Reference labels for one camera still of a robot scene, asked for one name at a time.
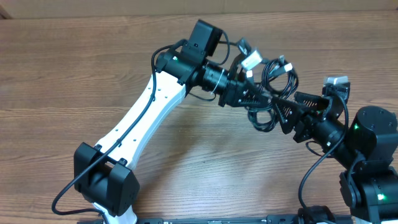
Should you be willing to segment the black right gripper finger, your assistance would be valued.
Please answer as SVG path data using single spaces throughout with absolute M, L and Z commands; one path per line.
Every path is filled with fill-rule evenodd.
M 279 97 L 273 97 L 271 104 L 284 134 L 290 133 L 302 117 L 310 111 L 310 108 L 304 104 Z
M 322 96 L 298 91 L 294 95 L 294 100 L 299 111 L 329 112 L 331 110 L 330 99 Z

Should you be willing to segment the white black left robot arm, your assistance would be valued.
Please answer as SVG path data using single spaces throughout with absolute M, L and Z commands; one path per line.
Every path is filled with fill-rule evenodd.
M 134 169 L 160 124 L 193 87 L 219 96 L 222 106 L 267 103 L 251 73 L 265 62 L 262 55 L 241 39 L 236 44 L 239 55 L 225 69 L 210 60 L 220 43 L 229 43 L 226 33 L 200 20 L 188 39 L 158 49 L 151 58 L 150 81 L 123 119 L 94 146 L 78 146 L 73 156 L 74 188 L 105 223 L 137 222 L 132 206 L 140 185 Z

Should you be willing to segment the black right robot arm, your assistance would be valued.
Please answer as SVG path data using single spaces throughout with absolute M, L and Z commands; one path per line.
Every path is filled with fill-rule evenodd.
M 353 122 L 342 93 L 316 96 L 297 92 L 294 100 L 274 97 L 272 105 L 285 134 L 297 143 L 313 140 L 338 161 L 340 192 L 352 216 L 368 223 L 397 220 L 397 171 L 391 166 L 397 149 L 397 118 L 378 106 L 358 110 Z

